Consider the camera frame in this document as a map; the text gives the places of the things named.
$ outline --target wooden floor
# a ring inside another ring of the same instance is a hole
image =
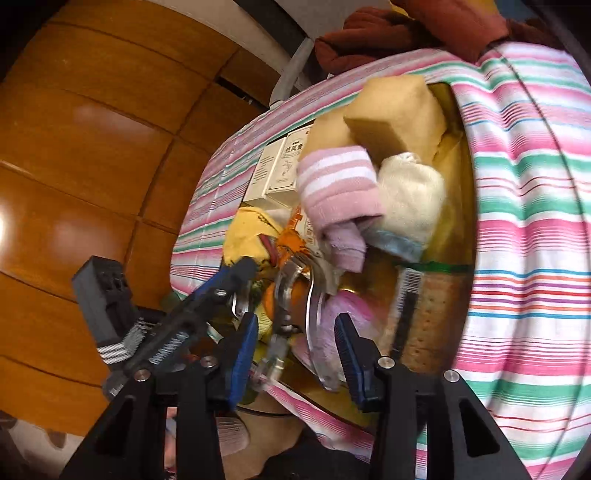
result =
[[[136,303],[170,292],[171,249],[210,155],[261,113],[276,72],[184,15],[73,0],[0,85],[0,410],[85,434],[108,374],[75,303],[91,255]]]

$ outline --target striped fabric bag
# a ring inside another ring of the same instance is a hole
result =
[[[207,165],[171,260],[185,296],[213,275],[265,144],[353,100],[367,78],[451,85],[475,164],[478,254],[455,368],[534,479],[559,479],[591,433],[591,87],[568,54],[507,43],[476,65],[438,50],[378,60],[260,116]],[[371,435],[281,384],[269,393],[329,448],[369,460]],[[426,439],[417,478],[426,477]]]

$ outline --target sponge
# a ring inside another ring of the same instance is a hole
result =
[[[403,152],[431,165],[447,125],[437,99],[421,75],[369,79],[343,116],[372,161]]]
[[[320,115],[308,133],[308,140],[300,154],[300,160],[308,153],[325,148],[350,147],[357,143],[343,120],[346,107],[341,106]]]

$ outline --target white medicine box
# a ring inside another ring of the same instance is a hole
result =
[[[300,199],[296,190],[297,163],[311,127],[296,130],[285,139],[285,145],[271,173],[267,191],[267,198],[286,207],[299,204]]]
[[[244,203],[263,210],[275,209],[278,206],[281,206],[275,201],[267,198],[265,192],[267,191],[269,181],[271,180],[271,174],[275,167],[275,163],[283,151],[285,141],[286,138],[282,138],[268,144],[263,149],[259,161],[256,164],[255,171],[252,174],[251,182],[248,184],[248,188],[242,199]]]

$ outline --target brown towel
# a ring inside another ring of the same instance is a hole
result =
[[[337,75],[395,53],[441,45],[418,21],[391,10],[363,7],[351,14],[343,30],[316,40],[323,70]]]
[[[396,5],[421,22],[451,53],[474,63],[489,43],[509,36],[505,19],[465,0],[397,0]]]
[[[540,20],[525,24],[505,20],[469,5],[466,0],[396,0],[410,17],[374,7],[352,13],[343,30],[319,37],[314,49],[323,70],[337,75],[396,53],[445,45],[474,63],[500,40],[563,48]]]

